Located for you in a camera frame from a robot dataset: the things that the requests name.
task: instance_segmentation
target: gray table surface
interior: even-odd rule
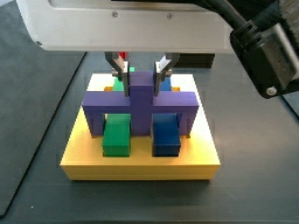
[[[150,70],[160,54],[129,53]],[[234,55],[193,74],[221,167],[212,181],[69,181],[58,167],[91,73],[89,53],[69,85],[2,223],[54,221],[299,222],[299,122],[278,99],[258,95]]]
[[[45,52],[14,2],[0,7],[0,216],[10,204],[83,52]]]
[[[284,100],[288,106],[290,107],[290,110],[296,114],[299,118],[299,92],[285,94],[284,95]]]
[[[13,0],[0,0],[0,6],[7,4],[9,2],[11,2]]]

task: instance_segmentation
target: yellow block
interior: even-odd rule
[[[173,92],[180,92],[181,89],[180,89],[178,87],[172,87],[172,91],[173,91]]]
[[[172,82],[178,82],[178,78],[178,76],[173,77]],[[188,88],[193,89],[193,87],[194,91],[197,91],[194,84],[190,84]],[[131,137],[129,157],[102,157],[101,141],[101,137],[90,137],[85,116],[82,109],[79,109],[66,149],[59,161],[59,167],[69,179],[212,179],[220,167],[220,160],[201,107],[192,126],[190,138],[181,137],[181,152],[178,157],[152,157],[152,139],[149,136]]]

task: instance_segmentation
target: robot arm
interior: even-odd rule
[[[265,12],[261,12],[248,21],[229,3],[233,3],[230,0],[135,1],[173,4],[186,2],[216,11],[233,29],[229,34],[229,42],[260,95],[270,98],[299,90],[299,60],[294,52],[297,44],[293,43],[292,46],[285,30],[278,24],[282,22],[282,17],[278,16],[278,1],[272,1]],[[299,3],[292,0],[285,2],[293,6],[292,13],[297,18]]]
[[[270,98],[299,90],[297,51],[276,15],[278,11],[270,8],[270,22],[264,24],[258,15],[242,17],[233,6],[242,1],[234,0],[15,1],[31,39],[45,50],[226,53],[229,36],[260,95]],[[264,1],[277,4],[277,0]],[[288,2],[299,9],[297,1]],[[230,34],[218,16],[201,7],[220,14],[233,30]],[[107,57],[110,65],[117,65],[111,54]],[[156,93],[173,63],[172,59],[161,63],[165,61],[156,75]],[[125,76],[119,70],[115,72],[121,80]]]

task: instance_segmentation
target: toy block structure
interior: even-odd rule
[[[130,73],[129,97],[121,92],[87,91],[81,103],[91,136],[101,136],[103,114],[130,114],[133,137],[150,135],[152,114],[178,115],[180,135],[186,136],[198,109],[193,92],[162,91],[154,97],[153,74]]]
[[[143,102],[141,105],[138,104],[138,107],[130,99],[133,92],[129,92],[129,97],[123,97],[121,92],[102,91],[105,87],[113,86],[114,78],[110,77],[110,74],[91,75],[59,161],[61,169],[71,180],[212,179],[220,167],[220,161],[192,76],[188,74],[173,75],[170,78],[172,87],[176,90],[180,89],[181,92],[162,91],[153,98],[143,93],[152,91],[152,84],[148,85],[152,78],[146,77],[149,74],[142,73],[142,79],[146,81],[137,77],[137,73],[131,73],[130,77],[133,75],[135,75],[135,79],[130,80],[129,87],[134,85],[133,92],[135,91],[143,97]],[[131,130],[134,126],[131,120],[139,119],[134,114],[134,109],[150,114],[149,134],[145,125],[141,125],[142,128],[139,129],[135,127],[134,134],[130,131],[129,157],[105,157],[101,145],[107,120],[101,120],[101,117],[105,118],[105,114],[130,115]],[[157,117],[158,115],[172,115],[172,118],[176,115],[176,130],[181,136],[178,157],[153,157],[156,133],[153,123],[158,122],[154,120],[154,115]],[[173,123],[174,120],[170,117],[166,119],[161,117],[160,119],[162,123],[168,119],[169,123]]]

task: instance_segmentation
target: stacked blocks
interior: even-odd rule
[[[170,79],[165,78],[161,91],[172,91]],[[181,148],[176,114],[153,115],[153,156],[178,157]]]
[[[165,85],[165,87],[169,88],[168,90],[170,90],[169,83],[166,84],[165,82],[162,85]],[[118,120],[125,126],[129,123],[127,115],[130,115],[130,135],[133,137],[150,136],[150,127],[153,125],[153,132],[160,133],[153,134],[153,145],[157,147],[158,144],[164,144],[164,141],[161,141],[161,138],[158,137],[162,136],[164,128],[166,128],[166,134],[170,133],[172,137],[174,136],[176,148],[173,147],[174,150],[172,150],[172,153],[166,152],[164,155],[177,156],[177,145],[180,145],[180,139],[177,141],[177,135],[172,131],[176,130],[178,132],[178,136],[189,135],[198,109],[198,103],[193,92],[161,91],[158,96],[154,97],[153,73],[137,72],[130,73],[129,76],[129,97],[123,97],[123,93],[118,91],[87,91],[81,107],[83,109],[87,129],[91,136],[102,135],[102,129],[105,126],[103,114],[125,114],[125,117]],[[109,125],[115,127],[113,119],[113,116],[107,115],[105,129]],[[129,135],[129,129],[123,128],[121,131],[123,132],[123,135]],[[109,132],[105,130],[105,134],[110,133],[110,135],[113,135],[113,138],[107,140],[110,143],[117,141],[117,132],[113,133],[113,131]],[[106,140],[103,140],[102,146],[107,147]],[[125,156],[129,151],[129,147],[126,149],[127,150],[123,150],[123,148],[121,148],[121,150],[125,151],[122,154]],[[117,150],[115,153],[105,153],[105,156],[107,154],[115,156]],[[156,156],[162,155],[160,150],[157,150],[153,154]]]
[[[113,91],[123,91],[122,83],[115,79]],[[129,123],[130,115],[110,114],[106,116],[102,137],[102,151],[105,157],[129,157]]]

